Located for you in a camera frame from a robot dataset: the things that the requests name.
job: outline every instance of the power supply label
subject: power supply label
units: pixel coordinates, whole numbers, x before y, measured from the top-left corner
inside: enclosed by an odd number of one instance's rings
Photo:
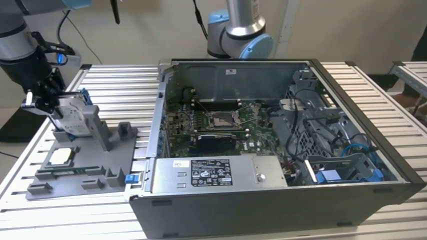
[[[233,185],[229,159],[190,160],[190,185],[193,187]]]

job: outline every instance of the blue latch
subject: blue latch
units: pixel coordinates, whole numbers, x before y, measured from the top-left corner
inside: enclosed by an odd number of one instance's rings
[[[138,174],[128,174],[124,178],[125,184],[137,184],[140,181],[140,175]]]

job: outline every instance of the blue cable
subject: blue cable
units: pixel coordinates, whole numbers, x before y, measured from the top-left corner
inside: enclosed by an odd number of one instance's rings
[[[365,146],[365,145],[362,145],[362,144],[360,144],[360,143],[352,143],[352,144],[349,144],[349,145],[344,148],[344,150],[342,150],[341,153],[340,153],[340,156],[342,157],[342,156],[345,155],[348,149],[352,148],[352,147],[354,147],[354,146],[361,147],[361,148],[364,148],[366,151],[369,151],[368,146]],[[369,155],[370,155],[370,157],[372,157],[370,160],[372,160],[372,162],[373,162],[373,165],[376,165],[376,158],[374,158],[372,152],[369,153]]]
[[[62,63],[62,54],[57,54],[57,63],[61,64]]]

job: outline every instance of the aluminum extrusion table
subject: aluminum extrusion table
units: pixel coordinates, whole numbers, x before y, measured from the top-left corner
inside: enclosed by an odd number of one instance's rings
[[[344,62],[321,63],[358,108],[384,134],[408,164],[427,181],[427,129],[417,123],[356,66]],[[93,65],[81,69],[68,90],[85,88],[100,118],[108,124],[129,121],[137,127],[132,172],[140,172],[150,131],[156,92],[157,66]],[[25,200],[53,143],[48,121],[40,127],[28,147],[0,185],[0,239],[144,239],[145,235],[124,195],[137,191],[126,185],[125,193],[105,193]],[[400,205],[382,207],[358,227],[305,230],[220,237],[217,240],[340,239],[397,240],[427,239],[427,189]]]

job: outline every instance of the white label sticker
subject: white label sticker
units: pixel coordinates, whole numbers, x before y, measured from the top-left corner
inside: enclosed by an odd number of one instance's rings
[[[237,74],[236,69],[225,69],[225,75],[234,75],[234,74]]]
[[[189,168],[189,160],[173,160],[173,168]]]

